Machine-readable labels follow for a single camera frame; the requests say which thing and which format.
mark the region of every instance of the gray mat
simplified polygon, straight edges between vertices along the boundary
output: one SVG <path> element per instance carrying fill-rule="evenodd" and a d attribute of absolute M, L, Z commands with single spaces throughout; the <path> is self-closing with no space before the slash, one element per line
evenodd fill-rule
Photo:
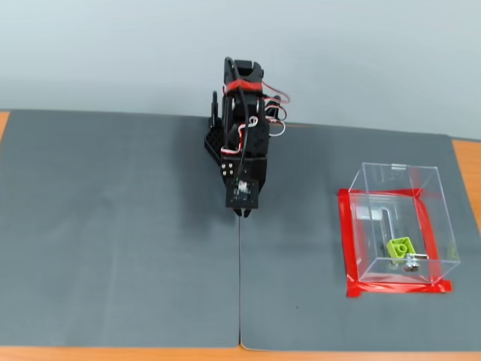
<path fill-rule="evenodd" d="M 240 333 L 263 350 L 481 350 L 481 241 L 451 141 L 328 126 L 273 139 L 240 223 Z M 346 297 L 337 191 L 362 162 L 439 167 L 461 265 L 454 293 Z"/>
<path fill-rule="evenodd" d="M 238 221 L 207 121 L 15 111 L 0 149 L 0 344 L 235 347 Z"/>

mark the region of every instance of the wooden table edge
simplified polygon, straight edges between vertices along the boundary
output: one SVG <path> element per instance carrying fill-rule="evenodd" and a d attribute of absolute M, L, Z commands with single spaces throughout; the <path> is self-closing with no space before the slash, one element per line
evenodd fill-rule
<path fill-rule="evenodd" d="M 0 112 L 0 140 L 2 139 L 9 112 Z M 481 143 L 452 141 L 458 157 L 459 167 L 475 212 L 478 226 L 481 225 L 481 183 L 472 180 L 481 174 Z M 157 360 L 170 358 L 177 360 L 248 359 L 255 360 L 369 360 L 376 361 L 416 360 L 481 360 L 481 352 L 310 352 L 310 351 L 259 351 L 247 350 L 241 345 L 226 349 L 172 349 L 172 348 L 94 348 L 94 347 L 0 347 L 0 360 L 17 361 L 75 361 L 75 360 Z"/>

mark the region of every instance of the clear acrylic box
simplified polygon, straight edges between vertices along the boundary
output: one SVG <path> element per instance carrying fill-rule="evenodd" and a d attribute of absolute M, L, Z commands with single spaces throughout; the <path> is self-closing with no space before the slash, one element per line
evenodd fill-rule
<path fill-rule="evenodd" d="M 435 284 L 459 264 L 436 167 L 362 163 L 349 203 L 359 281 Z"/>

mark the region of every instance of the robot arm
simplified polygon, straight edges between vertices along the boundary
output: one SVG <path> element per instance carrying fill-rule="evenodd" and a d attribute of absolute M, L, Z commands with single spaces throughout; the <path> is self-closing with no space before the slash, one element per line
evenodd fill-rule
<path fill-rule="evenodd" d="M 259 193 L 267 171 L 269 123 L 282 123 L 278 119 L 279 109 L 284 111 L 281 98 L 268 98 L 265 104 L 263 77 L 264 71 L 257 62 L 225 58 L 222 118 L 218 116 L 214 92 L 210 131 L 204 140 L 206 149 L 220 167 L 226 191 L 225 206 L 233 208 L 239 217 L 242 210 L 247 217 L 259 206 Z"/>

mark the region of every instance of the green lego brick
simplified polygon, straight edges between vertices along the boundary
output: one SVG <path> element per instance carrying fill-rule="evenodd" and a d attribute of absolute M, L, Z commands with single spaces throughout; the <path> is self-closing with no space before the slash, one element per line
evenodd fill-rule
<path fill-rule="evenodd" d="M 409 237 L 392 239 L 386 248 L 391 258 L 404 258 L 408 253 L 416 253 Z"/>

